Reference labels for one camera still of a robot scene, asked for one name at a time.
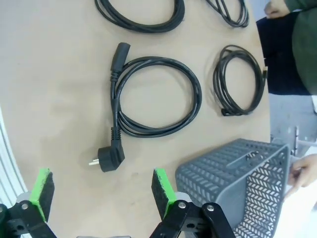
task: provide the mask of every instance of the sleeve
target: sleeve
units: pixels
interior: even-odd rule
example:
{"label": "sleeve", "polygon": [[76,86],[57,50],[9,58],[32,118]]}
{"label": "sleeve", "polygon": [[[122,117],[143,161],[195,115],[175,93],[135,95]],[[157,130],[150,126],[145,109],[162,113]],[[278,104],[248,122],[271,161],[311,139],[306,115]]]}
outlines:
{"label": "sleeve", "polygon": [[290,11],[308,10],[317,7],[317,0],[285,0],[285,3]]}

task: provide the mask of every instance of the hand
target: hand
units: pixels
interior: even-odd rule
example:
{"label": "hand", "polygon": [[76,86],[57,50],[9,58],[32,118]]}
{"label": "hand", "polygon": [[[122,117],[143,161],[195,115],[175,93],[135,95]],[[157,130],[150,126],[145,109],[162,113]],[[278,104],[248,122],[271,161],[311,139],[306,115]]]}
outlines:
{"label": "hand", "polygon": [[288,180],[293,187],[284,199],[297,192],[300,187],[307,187],[315,180],[317,180],[317,154],[308,155],[296,161],[291,168]]}
{"label": "hand", "polygon": [[267,18],[284,17],[290,13],[284,0],[271,0],[264,9]]}

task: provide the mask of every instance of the black power cord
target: black power cord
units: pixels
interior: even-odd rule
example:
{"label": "black power cord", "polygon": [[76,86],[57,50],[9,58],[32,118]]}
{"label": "black power cord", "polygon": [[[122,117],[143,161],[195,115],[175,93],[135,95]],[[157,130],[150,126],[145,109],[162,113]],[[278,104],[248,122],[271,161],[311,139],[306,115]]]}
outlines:
{"label": "black power cord", "polygon": [[[202,104],[202,89],[195,74],[183,63],[164,57],[142,57],[134,59],[127,64],[130,45],[120,43],[112,59],[111,66],[111,87],[110,100],[113,115],[113,127],[111,128],[111,146],[98,150],[98,159],[93,164],[100,164],[103,172],[116,170],[124,160],[123,148],[121,145],[121,130],[126,134],[140,138],[154,138],[170,135],[187,126],[198,114]],[[153,128],[137,123],[123,113],[120,106],[120,95],[125,83],[136,71],[153,65],[164,65],[177,69],[184,73],[190,80],[193,87],[193,106],[190,112],[180,121],[161,128]]]}
{"label": "black power cord", "polygon": [[172,17],[165,23],[156,25],[144,25],[131,21],[121,15],[109,2],[109,0],[95,0],[96,7],[102,16],[113,24],[122,28],[141,33],[162,33],[175,29],[184,19],[185,3],[184,0],[174,0],[174,12]]}
{"label": "black power cord", "polygon": [[[254,58],[254,56],[240,46],[226,46],[220,52],[219,58],[219,62],[217,63],[216,68],[213,72],[213,89],[223,107],[221,109],[222,115],[241,116],[250,114],[259,105],[261,101],[267,76],[267,70],[265,69],[262,73],[260,66]],[[226,69],[229,62],[234,58],[240,58],[247,62],[254,70],[255,74],[256,91],[250,107],[246,110],[242,109],[241,107],[239,107],[238,104],[236,104],[236,102],[230,96],[226,86]]]}
{"label": "black power cord", "polygon": [[215,0],[215,3],[212,3],[211,0],[206,0],[213,9],[215,9],[222,18],[232,27],[247,27],[249,25],[249,12],[244,0],[238,0],[240,3],[240,14],[238,20],[232,20],[228,8],[224,0]]}

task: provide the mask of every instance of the cable strain relief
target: cable strain relief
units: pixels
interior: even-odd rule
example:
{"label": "cable strain relief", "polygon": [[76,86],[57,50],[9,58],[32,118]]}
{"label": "cable strain relief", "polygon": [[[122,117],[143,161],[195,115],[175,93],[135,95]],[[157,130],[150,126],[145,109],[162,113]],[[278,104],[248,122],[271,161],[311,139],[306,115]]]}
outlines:
{"label": "cable strain relief", "polygon": [[121,130],[111,127],[111,140],[121,140]]}
{"label": "cable strain relief", "polygon": [[119,72],[118,71],[112,71],[111,72],[111,77],[110,77],[110,82],[117,82],[119,79]]}

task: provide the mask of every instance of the dark pants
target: dark pants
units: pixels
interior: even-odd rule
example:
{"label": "dark pants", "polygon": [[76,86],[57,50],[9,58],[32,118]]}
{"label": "dark pants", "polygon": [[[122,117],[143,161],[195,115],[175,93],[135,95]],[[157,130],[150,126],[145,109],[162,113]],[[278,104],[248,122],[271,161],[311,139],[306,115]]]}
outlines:
{"label": "dark pants", "polygon": [[298,12],[276,19],[257,21],[268,66],[268,91],[278,95],[310,95],[297,72],[292,50],[292,34]]}

